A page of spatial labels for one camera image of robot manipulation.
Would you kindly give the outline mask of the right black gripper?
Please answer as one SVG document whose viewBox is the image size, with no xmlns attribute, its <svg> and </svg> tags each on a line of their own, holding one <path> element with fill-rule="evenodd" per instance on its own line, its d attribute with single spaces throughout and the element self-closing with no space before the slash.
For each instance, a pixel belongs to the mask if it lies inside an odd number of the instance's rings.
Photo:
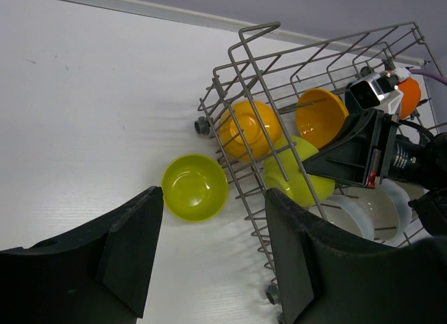
<svg viewBox="0 0 447 324">
<path fill-rule="evenodd" d="M 397 129 L 398 116 L 382 110 L 349 115 L 336 138 L 303 166 L 310 175 L 374 188 L 388 176 Z"/>
</svg>

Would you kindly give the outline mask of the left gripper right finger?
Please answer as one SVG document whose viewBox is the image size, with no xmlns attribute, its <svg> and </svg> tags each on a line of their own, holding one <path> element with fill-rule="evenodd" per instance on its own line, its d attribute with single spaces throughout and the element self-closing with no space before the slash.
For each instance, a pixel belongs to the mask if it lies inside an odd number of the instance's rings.
<svg viewBox="0 0 447 324">
<path fill-rule="evenodd" d="M 395 248 L 353 235 L 277 189 L 265 212 L 281 323 L 445 323 L 446 238 Z"/>
</svg>

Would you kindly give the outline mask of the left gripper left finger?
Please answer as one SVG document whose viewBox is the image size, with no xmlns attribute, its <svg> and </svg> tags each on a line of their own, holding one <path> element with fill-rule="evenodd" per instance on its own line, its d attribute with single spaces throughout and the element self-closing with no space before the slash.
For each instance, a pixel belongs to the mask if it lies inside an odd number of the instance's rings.
<svg viewBox="0 0 447 324">
<path fill-rule="evenodd" d="M 152 186 L 29 248 L 1 252 L 2 323 L 135 323 L 144 316 L 163 218 Z"/>
</svg>

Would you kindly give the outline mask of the grey wire dish rack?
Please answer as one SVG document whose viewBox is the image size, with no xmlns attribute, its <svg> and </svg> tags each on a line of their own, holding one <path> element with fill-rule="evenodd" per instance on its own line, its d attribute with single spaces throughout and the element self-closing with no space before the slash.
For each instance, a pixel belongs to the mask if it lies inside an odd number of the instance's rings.
<svg viewBox="0 0 447 324">
<path fill-rule="evenodd" d="M 272 274 L 278 323 L 446 322 L 446 82 L 415 22 L 267 51 L 243 28 L 201 98 L 199 134 Z"/>
</svg>

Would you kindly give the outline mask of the white bowl stack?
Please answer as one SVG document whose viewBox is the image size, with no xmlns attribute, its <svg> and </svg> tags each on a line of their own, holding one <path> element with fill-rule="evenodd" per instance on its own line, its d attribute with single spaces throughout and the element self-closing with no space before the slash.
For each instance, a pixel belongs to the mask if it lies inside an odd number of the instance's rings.
<svg viewBox="0 0 447 324">
<path fill-rule="evenodd" d="M 366 209 L 353 198 L 332 195 L 323 204 L 333 225 L 366 240 L 374 239 L 374 226 Z"/>
</svg>

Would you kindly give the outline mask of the orange bowl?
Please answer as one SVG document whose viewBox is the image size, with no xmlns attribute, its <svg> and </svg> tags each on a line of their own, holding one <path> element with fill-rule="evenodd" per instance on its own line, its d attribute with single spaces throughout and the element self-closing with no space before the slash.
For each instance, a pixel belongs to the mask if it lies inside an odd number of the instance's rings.
<svg viewBox="0 0 447 324">
<path fill-rule="evenodd" d="M 281 138 L 282 129 L 273 109 L 260 101 L 254 101 L 254 105 L 272 144 L 275 144 Z M 247 141 L 255 159 L 268 154 L 270 152 L 269 143 L 250 102 L 245 100 L 234 103 L 232 109 L 235 119 L 229 110 L 225 110 L 221 116 L 218 130 L 219 139 L 227 154 L 234 159 L 240 157 L 240 161 L 251 161 L 242 136 Z"/>
<path fill-rule="evenodd" d="M 300 136 L 321 149 L 336 137 L 348 115 L 338 96 L 325 89 L 314 88 L 298 99 L 295 123 Z"/>
</svg>

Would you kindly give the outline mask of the green bowl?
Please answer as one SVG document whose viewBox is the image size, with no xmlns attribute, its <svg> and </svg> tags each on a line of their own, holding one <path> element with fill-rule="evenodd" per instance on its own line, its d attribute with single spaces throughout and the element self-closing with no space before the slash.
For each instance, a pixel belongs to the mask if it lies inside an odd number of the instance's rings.
<svg viewBox="0 0 447 324">
<path fill-rule="evenodd" d="M 292 149 L 285 149 L 279 152 L 278 157 L 283 165 L 288 181 L 284 179 L 276 159 L 271 156 L 265 159 L 263 164 L 263 180 L 266 187 L 268 189 L 279 189 L 303 207 L 315 205 L 314 198 L 295 160 Z M 335 181 L 333 179 L 310 174 L 308 174 L 308 177 L 320 201 L 326 200 L 333 194 L 335 190 Z"/>
<path fill-rule="evenodd" d="M 190 223 L 214 218 L 224 208 L 229 192 L 224 170 L 203 154 L 173 160 L 164 171 L 161 188 L 170 212 Z"/>
</svg>

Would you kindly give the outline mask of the white bowl red rim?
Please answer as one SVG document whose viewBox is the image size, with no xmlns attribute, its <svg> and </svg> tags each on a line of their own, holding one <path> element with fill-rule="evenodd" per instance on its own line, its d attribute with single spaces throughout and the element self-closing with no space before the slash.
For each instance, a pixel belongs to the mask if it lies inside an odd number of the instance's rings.
<svg viewBox="0 0 447 324">
<path fill-rule="evenodd" d="M 408 78 L 398 84 L 399 90 L 404 94 L 401 102 L 400 119 L 410 116 L 421 100 L 421 90 L 418 82 Z"/>
</svg>

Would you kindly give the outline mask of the blue bowl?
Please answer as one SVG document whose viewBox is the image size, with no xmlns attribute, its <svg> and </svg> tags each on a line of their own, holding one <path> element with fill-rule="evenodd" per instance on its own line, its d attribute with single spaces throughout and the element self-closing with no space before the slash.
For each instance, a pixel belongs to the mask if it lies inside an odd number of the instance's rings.
<svg viewBox="0 0 447 324">
<path fill-rule="evenodd" d="M 349 90 L 345 91 L 344 102 L 345 102 L 345 106 L 348 109 L 352 107 L 352 94 L 351 94 L 351 92 Z"/>
</svg>

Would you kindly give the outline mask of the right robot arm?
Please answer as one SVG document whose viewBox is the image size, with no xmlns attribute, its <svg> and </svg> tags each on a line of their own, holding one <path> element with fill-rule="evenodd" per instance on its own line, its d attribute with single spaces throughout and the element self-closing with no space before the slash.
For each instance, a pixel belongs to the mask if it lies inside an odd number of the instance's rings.
<svg viewBox="0 0 447 324">
<path fill-rule="evenodd" d="M 336 137 L 303 162 L 310 175 L 373 188 L 377 178 L 421 186 L 408 204 L 432 236 L 446 235 L 446 134 L 377 109 L 349 115 Z"/>
</svg>

